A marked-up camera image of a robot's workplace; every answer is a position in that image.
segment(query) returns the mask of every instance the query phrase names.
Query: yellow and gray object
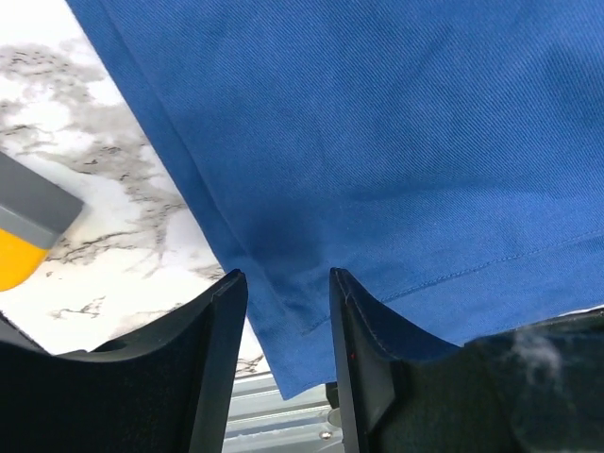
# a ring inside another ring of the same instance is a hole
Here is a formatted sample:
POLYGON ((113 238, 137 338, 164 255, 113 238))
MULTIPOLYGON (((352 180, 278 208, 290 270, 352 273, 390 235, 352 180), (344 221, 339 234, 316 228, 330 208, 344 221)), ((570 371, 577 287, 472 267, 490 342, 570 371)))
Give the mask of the yellow and gray object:
POLYGON ((25 281, 83 203, 0 152, 0 291, 25 281))

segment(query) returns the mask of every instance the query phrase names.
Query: white marble countertop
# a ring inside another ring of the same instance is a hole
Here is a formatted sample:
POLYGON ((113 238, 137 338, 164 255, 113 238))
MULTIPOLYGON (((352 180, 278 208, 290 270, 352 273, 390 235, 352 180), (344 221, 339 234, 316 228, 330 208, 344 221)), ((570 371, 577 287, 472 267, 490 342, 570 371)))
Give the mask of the white marble countertop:
MULTIPOLYGON (((197 223, 63 0, 0 15, 0 152, 86 203, 0 311, 53 354, 91 350, 222 275, 197 223)), ((238 376, 268 371, 246 324, 238 376)))

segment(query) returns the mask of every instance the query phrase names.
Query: blue cloth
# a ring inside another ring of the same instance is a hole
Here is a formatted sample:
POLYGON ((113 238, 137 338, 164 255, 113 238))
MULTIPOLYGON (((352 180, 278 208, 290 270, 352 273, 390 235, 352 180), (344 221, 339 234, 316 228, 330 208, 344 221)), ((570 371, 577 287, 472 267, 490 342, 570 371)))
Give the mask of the blue cloth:
POLYGON ((328 269, 455 344, 604 298, 601 0, 68 0, 281 392, 328 269))

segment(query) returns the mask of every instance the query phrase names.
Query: blue fabric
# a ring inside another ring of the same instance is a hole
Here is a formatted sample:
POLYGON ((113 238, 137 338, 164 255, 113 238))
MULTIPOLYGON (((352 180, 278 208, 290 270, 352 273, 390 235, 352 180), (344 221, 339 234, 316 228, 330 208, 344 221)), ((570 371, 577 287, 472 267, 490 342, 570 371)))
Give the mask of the blue fabric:
POLYGON ((285 397, 328 269, 454 343, 604 298, 601 0, 68 0, 285 397))

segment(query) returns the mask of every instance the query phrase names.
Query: yellow plastic part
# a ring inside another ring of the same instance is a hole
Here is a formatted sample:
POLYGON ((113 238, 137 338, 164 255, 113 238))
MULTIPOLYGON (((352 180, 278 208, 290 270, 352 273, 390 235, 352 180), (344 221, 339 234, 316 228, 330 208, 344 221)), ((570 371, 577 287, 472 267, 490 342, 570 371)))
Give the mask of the yellow plastic part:
POLYGON ((0 291, 23 283, 42 264, 48 250, 0 229, 0 291))

